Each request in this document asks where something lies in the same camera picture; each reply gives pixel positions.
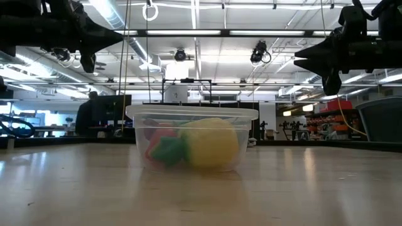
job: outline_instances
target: clear plastic container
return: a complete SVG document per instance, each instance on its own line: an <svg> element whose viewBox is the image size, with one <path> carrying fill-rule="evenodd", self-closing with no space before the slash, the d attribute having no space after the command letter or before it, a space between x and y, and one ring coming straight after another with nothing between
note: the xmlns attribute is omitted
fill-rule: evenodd
<svg viewBox="0 0 402 226"><path fill-rule="evenodd" d="M146 168L230 171L247 148L258 111L220 107L131 105L136 144Z"/></svg>

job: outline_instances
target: plastic lid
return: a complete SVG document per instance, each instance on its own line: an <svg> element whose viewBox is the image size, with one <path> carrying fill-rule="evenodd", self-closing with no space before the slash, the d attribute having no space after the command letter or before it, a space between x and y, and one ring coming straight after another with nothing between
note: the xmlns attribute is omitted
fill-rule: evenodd
<svg viewBox="0 0 402 226"><path fill-rule="evenodd" d="M141 114L159 114L169 116L210 116L210 117L248 117L258 119L258 110L229 107L192 107L172 105L130 105L126 107L126 115L135 117Z"/></svg>

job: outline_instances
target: table surface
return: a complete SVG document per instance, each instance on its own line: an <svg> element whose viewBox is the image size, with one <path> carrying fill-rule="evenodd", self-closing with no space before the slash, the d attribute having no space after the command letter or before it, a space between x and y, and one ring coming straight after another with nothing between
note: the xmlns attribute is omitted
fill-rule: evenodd
<svg viewBox="0 0 402 226"><path fill-rule="evenodd" d="M135 145L0 155L0 225L400 225L402 154L256 147L236 171L152 173Z"/></svg>

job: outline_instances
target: computer monitor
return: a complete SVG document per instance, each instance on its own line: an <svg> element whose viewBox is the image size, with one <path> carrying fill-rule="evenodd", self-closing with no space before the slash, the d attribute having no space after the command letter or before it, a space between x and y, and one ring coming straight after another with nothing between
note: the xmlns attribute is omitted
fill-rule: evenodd
<svg viewBox="0 0 402 226"><path fill-rule="evenodd" d="M125 107L131 105L131 95L108 95L98 96L92 101L93 121L118 121L122 119ZM130 120L124 113L124 119Z"/></svg>

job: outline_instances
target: wooden table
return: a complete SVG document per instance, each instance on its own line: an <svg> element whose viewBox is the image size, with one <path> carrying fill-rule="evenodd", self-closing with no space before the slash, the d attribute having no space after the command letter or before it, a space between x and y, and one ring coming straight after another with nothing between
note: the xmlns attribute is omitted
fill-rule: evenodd
<svg viewBox="0 0 402 226"><path fill-rule="evenodd" d="M251 148L237 171L143 170L135 145L0 155L0 225L400 225L402 154Z"/></svg>

